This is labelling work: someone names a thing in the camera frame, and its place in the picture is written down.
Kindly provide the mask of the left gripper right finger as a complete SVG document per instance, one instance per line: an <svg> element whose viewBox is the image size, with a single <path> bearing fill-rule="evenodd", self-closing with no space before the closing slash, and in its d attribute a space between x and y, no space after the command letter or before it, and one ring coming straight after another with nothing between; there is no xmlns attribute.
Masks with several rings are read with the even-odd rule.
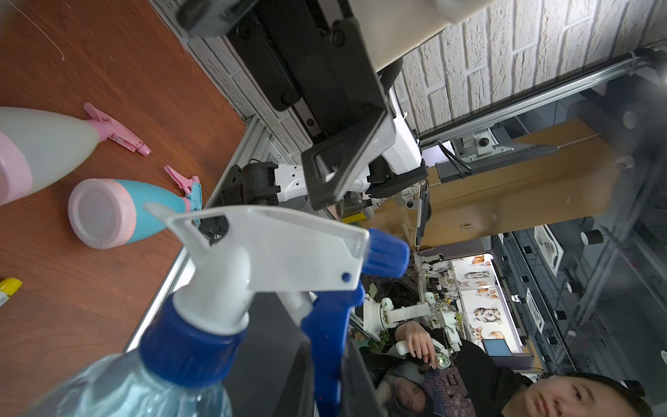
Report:
<svg viewBox="0 0 667 417"><path fill-rule="evenodd" d="M314 370L310 341L305 338L298 347L278 405L274 409L274 416L324 416L315 401ZM359 349L348 338L341 366L338 416L383 415Z"/></svg>

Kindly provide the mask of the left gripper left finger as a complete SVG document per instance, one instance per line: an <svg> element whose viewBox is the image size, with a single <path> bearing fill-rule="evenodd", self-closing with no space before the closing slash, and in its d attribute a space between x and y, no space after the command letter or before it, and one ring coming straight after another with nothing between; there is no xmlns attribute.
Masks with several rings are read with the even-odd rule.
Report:
<svg viewBox="0 0 667 417"><path fill-rule="evenodd" d="M395 142L393 114L375 109L363 121L302 154L307 194L314 210L340 201L361 170Z"/></svg>

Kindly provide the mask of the clear spray bottle blue cap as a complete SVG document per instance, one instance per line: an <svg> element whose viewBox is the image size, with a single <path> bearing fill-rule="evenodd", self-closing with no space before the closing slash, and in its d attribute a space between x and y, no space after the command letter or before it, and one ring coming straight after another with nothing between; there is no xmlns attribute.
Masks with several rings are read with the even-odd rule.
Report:
<svg viewBox="0 0 667 417"><path fill-rule="evenodd" d="M236 205L147 211L182 242L196 270L169 295L136 349L94 362L29 410L31 416L229 416L223 385L246 335L258 293L276 293L310 341L314 396L338 416L341 366L362 275L400 278L408 245L289 208ZM201 219L224 215L229 231L211 246Z"/></svg>

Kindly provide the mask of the yellow spray bottle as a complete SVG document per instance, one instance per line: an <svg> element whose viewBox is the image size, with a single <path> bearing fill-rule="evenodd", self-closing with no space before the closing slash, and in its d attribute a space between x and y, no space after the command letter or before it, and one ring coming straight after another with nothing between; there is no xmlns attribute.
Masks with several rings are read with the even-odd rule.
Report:
<svg viewBox="0 0 667 417"><path fill-rule="evenodd" d="M14 277L8 277L0 281L0 306L5 305L22 286L23 282Z"/></svg>

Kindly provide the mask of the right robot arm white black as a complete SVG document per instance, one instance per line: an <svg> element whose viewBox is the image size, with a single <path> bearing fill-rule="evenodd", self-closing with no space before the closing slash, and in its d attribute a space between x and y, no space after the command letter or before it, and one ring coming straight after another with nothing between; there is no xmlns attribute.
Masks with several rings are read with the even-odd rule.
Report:
<svg viewBox="0 0 667 417"><path fill-rule="evenodd" d="M312 145L294 165L234 167L222 206L306 197L321 210L349 192L381 199L427 177L390 97L410 50L482 9L481 1L187 1L193 38L224 36L274 109L292 109Z"/></svg>

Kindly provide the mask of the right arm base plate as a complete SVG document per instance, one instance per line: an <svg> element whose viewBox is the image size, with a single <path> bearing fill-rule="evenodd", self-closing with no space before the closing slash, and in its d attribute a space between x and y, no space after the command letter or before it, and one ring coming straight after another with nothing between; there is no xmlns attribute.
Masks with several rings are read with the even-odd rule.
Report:
<svg viewBox="0 0 667 417"><path fill-rule="evenodd" d="M214 198L213 208L232 205L277 206L278 192L275 171L277 163L252 160L241 168L232 167L226 176L218 196ZM229 231L229 221L224 215L201 219L199 231L208 239L211 246L218 243Z"/></svg>

